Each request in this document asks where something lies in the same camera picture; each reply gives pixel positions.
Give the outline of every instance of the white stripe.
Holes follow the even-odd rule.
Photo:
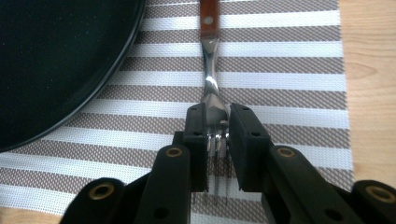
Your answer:
[[[260,0],[221,0],[220,2],[257,2]],[[169,6],[180,6],[180,5],[197,5],[199,2],[180,2],[180,3],[162,3],[162,4],[151,4],[148,7],[169,7]]]
[[[80,136],[79,138],[72,137],[68,135],[69,133],[75,134],[76,136]],[[76,142],[81,144],[91,144],[92,140],[96,141],[96,145],[100,146],[110,146],[117,147],[118,141],[108,142],[106,139],[108,137],[115,136],[118,138],[118,141],[124,142],[129,141],[130,138],[126,135],[123,135],[123,132],[118,131],[105,131],[105,130],[94,130],[94,129],[82,129],[82,128],[61,128],[57,130],[55,133],[50,134],[50,140],[52,141],[61,141],[61,142]],[[172,139],[173,135],[166,135],[168,139]],[[147,147],[150,146],[151,140],[153,137],[148,137],[145,140],[135,142],[136,148]],[[162,143],[161,147],[165,147],[169,145],[166,141]],[[328,168],[336,168],[336,169],[352,169],[352,155],[349,149],[342,148],[331,148],[331,147],[309,147],[309,146],[296,146],[289,145],[287,146],[295,147],[300,150],[315,166],[319,167],[328,167]],[[153,147],[148,148],[151,150],[158,150],[161,147]],[[116,165],[116,164],[106,164],[106,170],[102,171],[103,163],[95,162],[95,161],[79,161],[79,160],[69,160],[69,159],[50,159],[49,157],[43,156],[29,156],[29,155],[18,155],[13,153],[2,153],[0,155],[0,166],[4,166],[7,168],[14,169],[22,169],[24,166],[29,167],[41,167],[37,169],[48,169],[43,170],[44,172],[55,172],[58,174],[65,175],[78,175],[85,176],[88,178],[99,178],[101,176],[117,177],[122,180],[125,176],[129,176],[131,178],[136,178],[137,176],[141,176],[141,174],[148,171],[146,168],[138,172],[136,175],[131,175],[134,169],[137,169],[133,166],[125,166],[125,165]]]
[[[203,87],[203,72],[120,71],[110,85]],[[222,88],[346,91],[344,74],[219,72]]]
[[[247,15],[221,15],[219,20],[219,27],[221,27],[222,29],[331,25],[340,25],[339,10]],[[195,16],[144,19],[141,30],[197,30],[198,28],[199,17]]]
[[[45,136],[45,140],[109,147],[128,147],[158,151],[171,145],[173,136],[158,133],[133,133],[112,130],[61,127]]]
[[[140,44],[132,57],[201,57],[199,43]],[[226,42],[219,44],[220,57],[342,57],[341,41],[318,42]]]
[[[151,171],[151,169],[144,167],[133,167],[96,161],[79,161],[10,152],[2,153],[0,155],[0,164],[0,167],[8,169],[37,171],[58,175],[72,175],[90,179],[98,179],[102,177],[116,178],[125,184],[131,183]],[[259,194],[248,194],[244,191],[240,191],[237,179],[230,179],[229,184],[229,197],[255,202],[260,201]],[[226,197],[226,179],[224,177],[219,177],[219,186],[219,196]],[[211,190],[208,194],[214,195],[214,188],[214,181],[209,181],[209,189]]]
[[[92,179],[117,178],[130,183],[151,169],[97,161],[79,161],[65,158],[17,154],[5,152],[0,155],[0,167],[73,175]]]
[[[274,143],[276,146],[294,147],[316,167],[352,170],[352,151],[346,148],[334,147],[309,147],[301,145],[291,145]]]
[[[75,194],[0,184],[0,206],[62,215]]]
[[[197,103],[93,100],[83,112],[184,119]],[[348,129],[346,110],[247,105],[262,123]]]

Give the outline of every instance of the woven placemat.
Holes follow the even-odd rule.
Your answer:
[[[61,215],[96,178],[130,183],[149,172],[157,151],[183,130],[187,108],[201,100],[198,15],[196,0],[148,0],[135,45],[105,89],[55,132],[0,154],[0,206]],[[337,1],[224,0],[220,27],[225,102],[252,108],[276,145],[301,150],[326,180],[349,189]],[[229,187],[216,206],[198,194],[191,223],[266,221],[260,194],[238,191],[235,178]]]

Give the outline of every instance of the wooden fork handle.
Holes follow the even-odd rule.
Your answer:
[[[219,0],[200,1],[200,37],[219,37]]]

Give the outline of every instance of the frying pan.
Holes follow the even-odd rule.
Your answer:
[[[0,2],[0,152],[53,131],[119,68],[145,0]]]

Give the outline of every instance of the metal fork neck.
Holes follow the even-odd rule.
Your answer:
[[[204,54],[205,88],[204,96],[209,93],[219,96],[219,87],[216,76],[216,62],[218,57],[219,38],[206,38],[201,40]]]

